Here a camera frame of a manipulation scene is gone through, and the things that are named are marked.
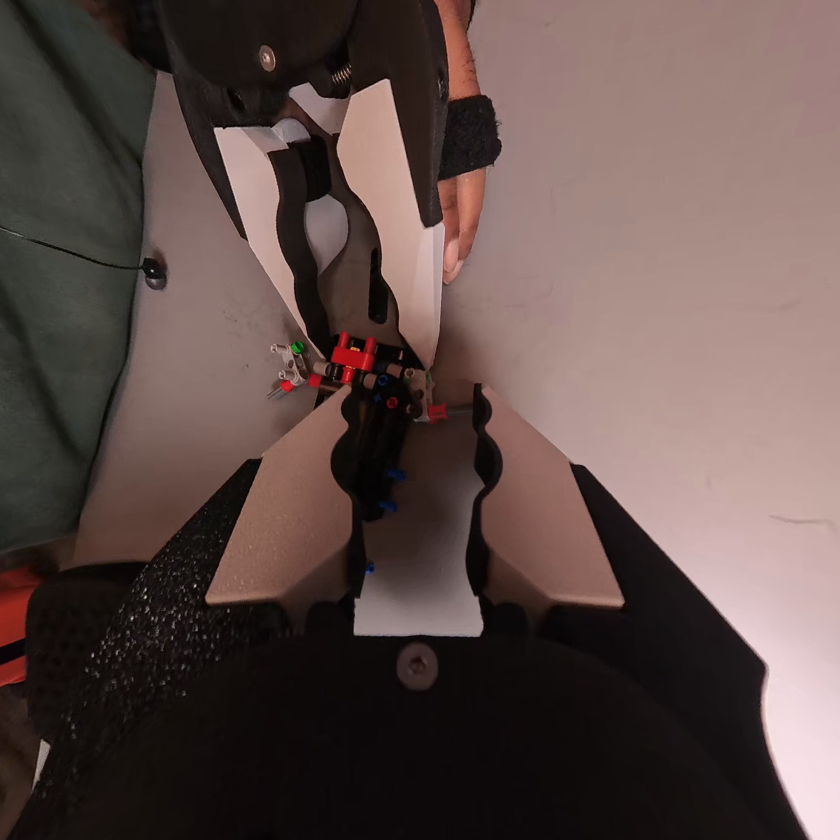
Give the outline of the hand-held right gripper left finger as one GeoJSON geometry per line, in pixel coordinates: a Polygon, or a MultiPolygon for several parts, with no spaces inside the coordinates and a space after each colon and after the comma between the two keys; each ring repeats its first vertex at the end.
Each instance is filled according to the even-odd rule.
{"type": "Polygon", "coordinates": [[[332,456],[351,395],[342,386],[263,454],[206,604],[275,604],[303,627],[313,606],[349,593],[353,510],[332,456]]]}

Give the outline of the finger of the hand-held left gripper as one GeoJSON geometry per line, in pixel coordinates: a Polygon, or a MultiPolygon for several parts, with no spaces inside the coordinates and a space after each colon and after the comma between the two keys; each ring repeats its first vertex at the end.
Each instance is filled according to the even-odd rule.
{"type": "Polygon", "coordinates": [[[332,328],[319,278],[333,263],[333,196],[326,141],[302,127],[216,128],[244,236],[321,356],[332,328]]]}
{"type": "Polygon", "coordinates": [[[350,97],[337,152],[351,192],[375,226],[400,334],[430,369],[440,330],[445,226],[421,219],[388,79],[350,97]]]}

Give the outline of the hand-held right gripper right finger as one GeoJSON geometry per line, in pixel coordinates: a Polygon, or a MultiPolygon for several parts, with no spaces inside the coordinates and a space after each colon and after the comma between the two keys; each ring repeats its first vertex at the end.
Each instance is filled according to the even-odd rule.
{"type": "Polygon", "coordinates": [[[529,624],[557,606],[619,611],[625,599],[566,455],[488,385],[474,386],[467,576],[482,610],[519,606],[529,624]]]}

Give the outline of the lego chassis assembly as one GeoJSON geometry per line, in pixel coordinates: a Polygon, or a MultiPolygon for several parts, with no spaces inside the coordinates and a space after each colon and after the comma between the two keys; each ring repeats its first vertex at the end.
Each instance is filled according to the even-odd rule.
{"type": "Polygon", "coordinates": [[[430,371],[421,368],[403,346],[373,337],[356,338],[341,331],[325,358],[302,341],[274,343],[270,351],[279,360],[279,371],[268,400],[280,399],[304,387],[324,400],[348,387],[363,393],[373,406],[402,411],[421,424],[439,424],[473,413],[471,404],[435,402],[430,371]]]}

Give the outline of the person's left hand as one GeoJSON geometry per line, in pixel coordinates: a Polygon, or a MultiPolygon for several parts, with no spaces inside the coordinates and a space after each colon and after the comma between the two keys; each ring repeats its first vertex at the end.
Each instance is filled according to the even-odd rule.
{"type": "MultiPolygon", "coordinates": [[[[480,95],[476,63],[469,45],[470,1],[436,1],[444,30],[448,60],[449,97],[454,100],[480,95]]],[[[485,169],[438,183],[444,219],[443,282],[452,283],[473,247],[485,198],[485,169]]]]}

